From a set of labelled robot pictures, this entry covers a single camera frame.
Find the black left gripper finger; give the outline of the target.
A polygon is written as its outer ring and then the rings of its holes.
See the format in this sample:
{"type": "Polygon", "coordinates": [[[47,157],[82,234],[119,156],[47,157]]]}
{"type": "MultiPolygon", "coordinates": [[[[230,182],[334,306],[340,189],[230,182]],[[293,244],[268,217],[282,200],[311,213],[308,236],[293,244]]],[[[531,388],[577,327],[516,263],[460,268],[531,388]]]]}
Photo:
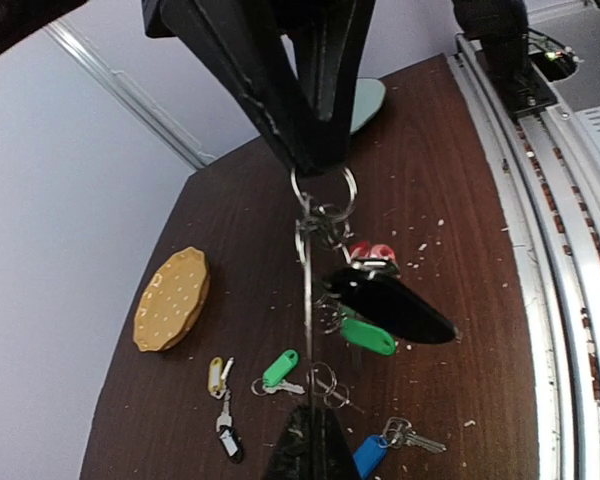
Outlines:
{"type": "Polygon", "coordinates": [[[333,409],[300,405],[287,417],[263,479],[359,480],[333,409]]]}

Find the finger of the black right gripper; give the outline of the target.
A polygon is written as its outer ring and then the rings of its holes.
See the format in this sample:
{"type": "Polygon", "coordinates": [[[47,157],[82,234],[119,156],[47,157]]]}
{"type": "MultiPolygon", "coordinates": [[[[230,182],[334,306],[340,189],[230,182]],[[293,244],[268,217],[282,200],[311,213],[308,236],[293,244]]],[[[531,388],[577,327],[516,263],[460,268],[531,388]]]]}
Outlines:
{"type": "Polygon", "coordinates": [[[294,50],[297,79],[318,121],[350,130],[356,79],[375,3],[281,1],[279,29],[294,50]]]}
{"type": "Polygon", "coordinates": [[[145,33],[179,39],[240,105],[276,157],[298,175],[340,163],[340,128],[311,113],[281,1],[147,1],[145,33]]]}

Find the red tag key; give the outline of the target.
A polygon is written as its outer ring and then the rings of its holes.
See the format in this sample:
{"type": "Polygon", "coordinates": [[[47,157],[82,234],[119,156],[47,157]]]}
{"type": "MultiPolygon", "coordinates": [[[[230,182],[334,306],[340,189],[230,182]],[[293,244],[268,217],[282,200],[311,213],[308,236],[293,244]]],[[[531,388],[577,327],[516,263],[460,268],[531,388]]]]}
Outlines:
{"type": "Polygon", "coordinates": [[[354,262],[398,270],[396,254],[386,244],[372,244],[369,241],[361,241],[349,248],[349,255],[354,262]]]}

